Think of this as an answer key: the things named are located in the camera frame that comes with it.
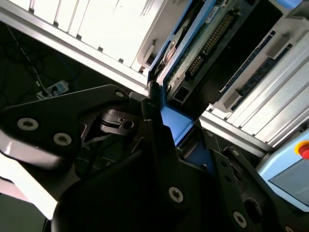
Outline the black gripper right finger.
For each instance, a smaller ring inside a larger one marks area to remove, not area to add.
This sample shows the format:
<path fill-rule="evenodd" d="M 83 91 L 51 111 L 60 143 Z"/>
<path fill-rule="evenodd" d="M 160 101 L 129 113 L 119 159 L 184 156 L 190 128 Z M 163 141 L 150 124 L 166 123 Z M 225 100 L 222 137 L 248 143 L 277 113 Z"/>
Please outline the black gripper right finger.
<path fill-rule="evenodd" d="M 214 150 L 199 122 L 195 165 L 206 172 L 207 210 L 211 232 L 271 232 L 273 204 L 258 181 L 239 163 L 235 150 Z"/>

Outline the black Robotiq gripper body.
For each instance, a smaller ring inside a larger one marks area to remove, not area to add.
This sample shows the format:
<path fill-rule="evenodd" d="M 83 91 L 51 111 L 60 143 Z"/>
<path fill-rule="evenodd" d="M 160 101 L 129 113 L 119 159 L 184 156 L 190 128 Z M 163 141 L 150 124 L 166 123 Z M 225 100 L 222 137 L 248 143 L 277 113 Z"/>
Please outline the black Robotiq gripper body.
<path fill-rule="evenodd" d="M 273 232 L 306 232 L 289 208 L 246 164 L 273 204 Z M 157 179 L 147 156 L 136 152 L 70 187 L 51 222 L 54 232 L 210 232 L 206 183 L 199 166 L 173 159 Z"/>

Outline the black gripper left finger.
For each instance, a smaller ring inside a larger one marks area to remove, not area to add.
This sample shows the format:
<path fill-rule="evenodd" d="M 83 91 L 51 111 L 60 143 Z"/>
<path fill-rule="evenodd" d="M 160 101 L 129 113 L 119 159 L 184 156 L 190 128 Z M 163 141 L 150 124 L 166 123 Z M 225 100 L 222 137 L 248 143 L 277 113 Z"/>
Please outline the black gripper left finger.
<path fill-rule="evenodd" d="M 8 107 L 0 113 L 0 177 L 11 182 L 45 215 L 53 216 L 65 192 L 142 152 L 157 172 L 177 157 L 162 121 L 159 96 L 126 94 L 115 85 Z M 82 148 L 113 135 L 124 140 L 120 159 L 79 178 L 74 162 Z"/>

